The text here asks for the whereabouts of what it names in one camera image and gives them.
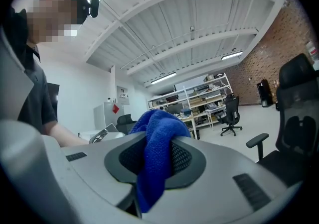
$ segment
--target floor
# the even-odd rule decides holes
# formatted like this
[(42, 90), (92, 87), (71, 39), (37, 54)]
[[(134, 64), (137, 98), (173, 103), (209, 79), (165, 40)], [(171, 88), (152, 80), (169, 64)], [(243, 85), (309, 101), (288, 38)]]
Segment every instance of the floor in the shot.
[(222, 127), (227, 125), (217, 123), (213, 128), (200, 128), (200, 140), (235, 149), (257, 162), (257, 147), (249, 149), (246, 142), (260, 133), (267, 133), (269, 137), (263, 142), (264, 156), (274, 151), (280, 124), (279, 112), (275, 109), (275, 105), (268, 108), (244, 106), (239, 107), (238, 112), (240, 121), (237, 126), (242, 126), (243, 130), (235, 129), (236, 136), (232, 131), (220, 136)]

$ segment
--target office chair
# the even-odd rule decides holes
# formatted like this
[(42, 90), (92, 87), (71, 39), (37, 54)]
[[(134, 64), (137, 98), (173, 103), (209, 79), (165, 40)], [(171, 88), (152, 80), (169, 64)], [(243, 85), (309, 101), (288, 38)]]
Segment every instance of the office chair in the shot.
[(132, 120), (130, 114), (122, 115), (118, 117), (116, 129), (119, 132), (122, 132), (124, 134), (128, 134), (132, 127), (135, 125), (136, 121)]
[(226, 97), (226, 116), (221, 117), (222, 113), (217, 113), (217, 120), (221, 124), (228, 124), (228, 127), (223, 127), (221, 130), (223, 131), (220, 136), (223, 136), (223, 133), (231, 130), (234, 133), (234, 136), (236, 136), (236, 133), (234, 131), (234, 128), (240, 128), (240, 130), (243, 130), (243, 127), (241, 126), (234, 126), (239, 122), (240, 115), (238, 112), (238, 105), (239, 105), (239, 96), (234, 96), (234, 94), (229, 94)]
[(319, 127), (319, 90), (316, 73), (304, 54), (282, 66), (277, 100), (280, 129), (275, 150), (263, 157), (262, 133), (246, 143), (257, 146), (258, 164), (281, 179), (288, 187), (302, 181), (317, 151)]

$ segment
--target ceiling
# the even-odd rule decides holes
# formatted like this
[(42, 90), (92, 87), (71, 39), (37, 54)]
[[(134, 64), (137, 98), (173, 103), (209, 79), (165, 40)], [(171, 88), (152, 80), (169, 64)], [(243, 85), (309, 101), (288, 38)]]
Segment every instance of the ceiling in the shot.
[(280, 2), (101, 0), (97, 18), (88, 17), (75, 38), (48, 45), (107, 71), (117, 66), (149, 86), (171, 72), (200, 73), (236, 51), (244, 51), (243, 57), (231, 64), (241, 62), (271, 25)]

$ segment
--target person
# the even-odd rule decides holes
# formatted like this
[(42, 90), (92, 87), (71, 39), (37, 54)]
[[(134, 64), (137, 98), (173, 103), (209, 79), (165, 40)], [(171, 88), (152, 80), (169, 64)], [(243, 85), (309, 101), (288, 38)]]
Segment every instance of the person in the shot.
[(27, 96), (18, 120), (54, 137), (61, 147), (87, 144), (57, 122), (42, 68), (37, 44), (51, 41), (64, 32), (65, 25), (82, 24), (89, 10), (87, 0), (39, 0), (32, 12), (15, 12), (10, 7), (3, 23), (4, 33), (34, 86)]

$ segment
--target blue microfiber cloth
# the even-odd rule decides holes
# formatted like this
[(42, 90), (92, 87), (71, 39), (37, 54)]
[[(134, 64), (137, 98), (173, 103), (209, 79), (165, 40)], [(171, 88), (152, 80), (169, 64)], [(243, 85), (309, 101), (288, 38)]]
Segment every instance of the blue microfiber cloth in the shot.
[(146, 131), (145, 165), (138, 174), (137, 194), (142, 213), (147, 213), (164, 192), (171, 176), (169, 142), (177, 135), (190, 137), (186, 125), (162, 110), (144, 113), (130, 134)]

